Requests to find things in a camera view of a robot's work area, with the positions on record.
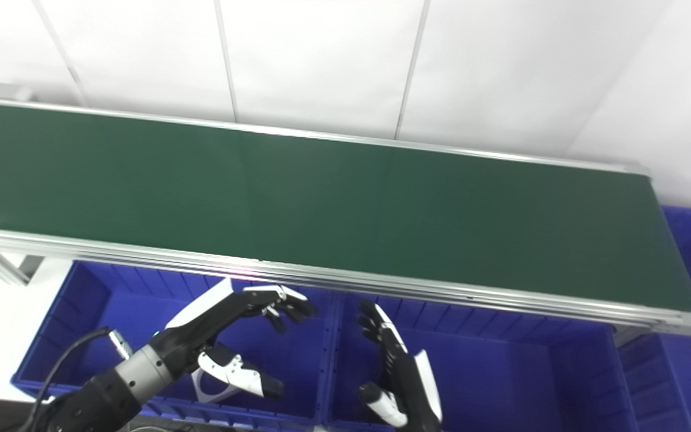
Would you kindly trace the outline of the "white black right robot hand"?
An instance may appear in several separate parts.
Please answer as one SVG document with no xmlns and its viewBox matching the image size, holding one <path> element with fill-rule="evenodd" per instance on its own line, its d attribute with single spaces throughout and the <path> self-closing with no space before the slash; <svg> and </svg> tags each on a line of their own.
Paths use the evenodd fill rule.
<svg viewBox="0 0 691 432">
<path fill-rule="evenodd" d="M 387 386 L 372 381 L 357 389 L 362 404 L 396 431 L 441 431 L 440 394 L 426 350 L 408 352 L 398 329 L 378 304 L 362 299 L 357 322 L 380 348 Z"/>
</svg>

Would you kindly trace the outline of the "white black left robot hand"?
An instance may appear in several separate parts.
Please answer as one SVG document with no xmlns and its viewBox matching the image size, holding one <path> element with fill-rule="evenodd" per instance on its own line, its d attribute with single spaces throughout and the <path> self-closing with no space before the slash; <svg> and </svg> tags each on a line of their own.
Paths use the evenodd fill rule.
<svg viewBox="0 0 691 432">
<path fill-rule="evenodd" d="M 280 284 L 250 286 L 236 292 L 228 277 L 184 307 L 152 337 L 153 349 L 173 380 L 206 373 L 229 388 L 263 398 L 281 398 L 284 383 L 265 374 L 217 337 L 241 318 L 265 317 L 277 333 L 286 331 L 282 314 L 295 323 L 318 313 L 313 301 Z"/>
</svg>

